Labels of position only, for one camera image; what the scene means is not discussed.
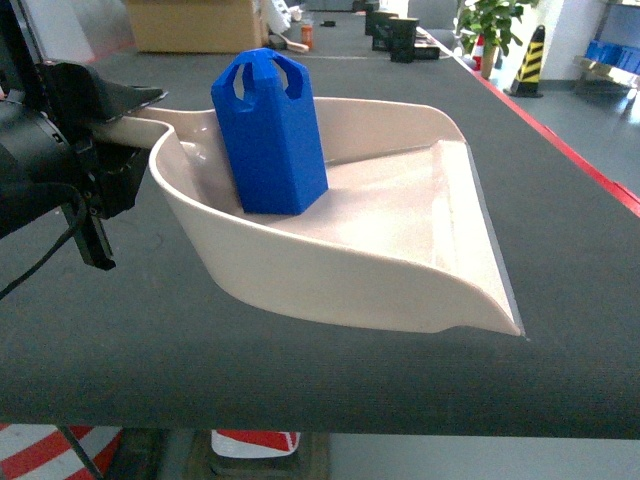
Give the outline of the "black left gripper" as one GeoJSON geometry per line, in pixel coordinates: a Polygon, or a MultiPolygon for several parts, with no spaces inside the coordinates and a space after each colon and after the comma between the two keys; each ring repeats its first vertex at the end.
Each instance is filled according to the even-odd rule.
{"type": "Polygon", "coordinates": [[[141,147],[99,139],[97,129],[166,94],[109,81],[89,65],[33,66],[1,101],[1,234],[66,206],[84,263],[113,269],[102,220],[134,207],[148,156],[141,147]]]}

